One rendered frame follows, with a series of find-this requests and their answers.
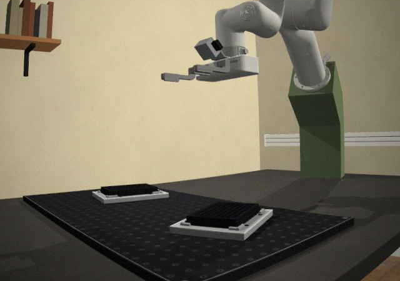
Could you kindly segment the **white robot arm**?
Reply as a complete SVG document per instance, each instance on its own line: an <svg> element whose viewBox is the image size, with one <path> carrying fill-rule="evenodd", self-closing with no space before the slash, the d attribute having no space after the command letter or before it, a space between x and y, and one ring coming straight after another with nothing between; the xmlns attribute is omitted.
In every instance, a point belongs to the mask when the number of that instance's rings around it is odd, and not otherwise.
<svg viewBox="0 0 400 281"><path fill-rule="evenodd" d="M279 31L295 70L295 86L317 91L331 78L326 67L331 56L322 58L313 31L328 28L332 4L333 0L252 0L220 9L215 15L216 40L203 39L194 48L204 61L218 61L248 54L245 31L262 38Z"/></svg>

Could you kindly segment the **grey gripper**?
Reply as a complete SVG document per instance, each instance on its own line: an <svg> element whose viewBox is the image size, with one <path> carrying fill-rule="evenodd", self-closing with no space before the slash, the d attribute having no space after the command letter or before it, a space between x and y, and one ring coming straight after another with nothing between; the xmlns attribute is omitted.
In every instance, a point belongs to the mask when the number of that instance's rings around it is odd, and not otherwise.
<svg viewBox="0 0 400 281"><path fill-rule="evenodd" d="M196 77L197 81L217 82L259 74L258 58L244 54L205 64L188 68L188 76L165 72L161 74L161 79L179 82L180 79L193 80Z"/></svg>

